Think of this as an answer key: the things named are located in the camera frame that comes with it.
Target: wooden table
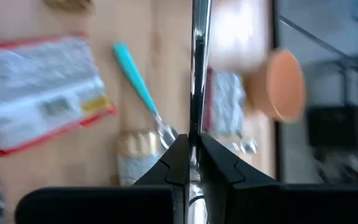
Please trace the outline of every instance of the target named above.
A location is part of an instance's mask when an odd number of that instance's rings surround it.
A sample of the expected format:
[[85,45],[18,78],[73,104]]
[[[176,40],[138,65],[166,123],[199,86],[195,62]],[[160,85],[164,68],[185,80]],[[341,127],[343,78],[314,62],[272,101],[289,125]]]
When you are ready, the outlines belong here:
[[[211,21],[210,63],[242,73],[253,70],[269,51],[268,0],[216,0]],[[87,14],[55,12],[41,0],[0,0],[0,40],[73,30],[89,42],[119,114],[61,135],[38,147],[0,158],[0,184],[7,200],[7,222],[17,202],[31,190],[57,185],[110,185],[116,174],[114,138],[120,131],[153,129],[154,122],[111,53],[125,42],[150,88],[162,118],[187,133],[190,103],[191,1],[96,0]],[[273,175],[270,122],[260,113],[247,116],[246,131],[259,153],[242,156]]]

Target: barcode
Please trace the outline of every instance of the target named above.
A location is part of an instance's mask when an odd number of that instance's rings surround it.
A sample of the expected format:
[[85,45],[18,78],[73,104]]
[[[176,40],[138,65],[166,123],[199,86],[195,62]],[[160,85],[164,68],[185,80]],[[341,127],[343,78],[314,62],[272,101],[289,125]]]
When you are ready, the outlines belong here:
[[52,101],[43,102],[40,105],[41,111],[46,118],[56,118],[67,112],[72,111],[72,108],[66,98],[56,98]]

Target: orange cup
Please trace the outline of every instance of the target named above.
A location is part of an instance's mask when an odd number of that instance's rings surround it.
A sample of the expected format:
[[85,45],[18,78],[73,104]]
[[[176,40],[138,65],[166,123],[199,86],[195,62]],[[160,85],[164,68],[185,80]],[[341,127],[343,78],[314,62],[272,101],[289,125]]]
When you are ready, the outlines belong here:
[[247,97],[269,118],[293,122],[305,108],[306,88],[298,61],[289,50],[275,51],[246,80]]

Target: yellow label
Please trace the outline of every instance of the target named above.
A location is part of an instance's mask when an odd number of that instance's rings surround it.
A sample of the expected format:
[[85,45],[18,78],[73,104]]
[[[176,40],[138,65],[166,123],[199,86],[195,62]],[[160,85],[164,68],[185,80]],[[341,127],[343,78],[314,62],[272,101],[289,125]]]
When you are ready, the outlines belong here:
[[111,103],[106,95],[99,96],[93,100],[89,100],[82,105],[82,110],[85,113],[92,113],[95,111],[99,111],[101,109],[105,109],[111,106]]

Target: spoon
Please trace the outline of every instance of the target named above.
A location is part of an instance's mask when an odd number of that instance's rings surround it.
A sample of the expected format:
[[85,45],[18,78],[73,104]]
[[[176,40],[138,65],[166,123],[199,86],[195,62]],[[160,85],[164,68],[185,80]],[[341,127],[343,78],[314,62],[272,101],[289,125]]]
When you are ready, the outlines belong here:
[[112,50],[116,54],[117,60],[126,77],[152,113],[154,120],[157,123],[162,146],[165,149],[169,149],[178,137],[178,133],[173,127],[166,125],[162,121],[162,118],[157,111],[157,107],[154,104],[153,98],[150,95],[134,60],[132,59],[131,53],[129,53],[127,46],[125,44],[114,44]]

